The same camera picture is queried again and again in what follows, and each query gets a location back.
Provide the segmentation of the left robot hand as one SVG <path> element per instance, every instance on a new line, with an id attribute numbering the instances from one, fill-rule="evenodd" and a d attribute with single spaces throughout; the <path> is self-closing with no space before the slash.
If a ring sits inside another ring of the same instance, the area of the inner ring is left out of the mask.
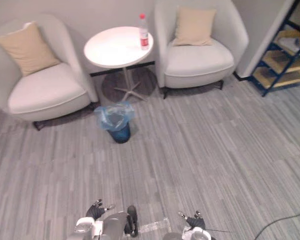
<path id="1" fill-rule="evenodd" d="M 102 207 L 103 203 L 102 203 L 102 199 L 98 199 L 96 200 L 91 206 L 90 208 L 87 210 L 85 216 L 86 217 L 91 217 L 94 220 L 97 220 L 98 218 L 100 218 L 105 212 L 112 210 L 116 207 L 115 204 L 110 204 L 106 207 Z"/>

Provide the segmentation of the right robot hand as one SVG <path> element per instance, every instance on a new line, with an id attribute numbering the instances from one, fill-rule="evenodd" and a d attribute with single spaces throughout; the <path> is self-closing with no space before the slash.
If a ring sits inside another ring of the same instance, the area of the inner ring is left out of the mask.
<path id="1" fill-rule="evenodd" d="M 190 228 L 193 229 L 195 227 L 199 227 L 203 230 L 206 229 L 206 224 L 205 224 L 205 221 L 204 219 L 202 218 L 202 214 L 199 210 L 196 210 L 195 211 L 195 214 L 193 217 L 190 217 L 190 216 L 186 216 L 183 212 L 179 211 L 178 212 L 178 215 L 184 219 L 189 225 L 190 225 Z"/>

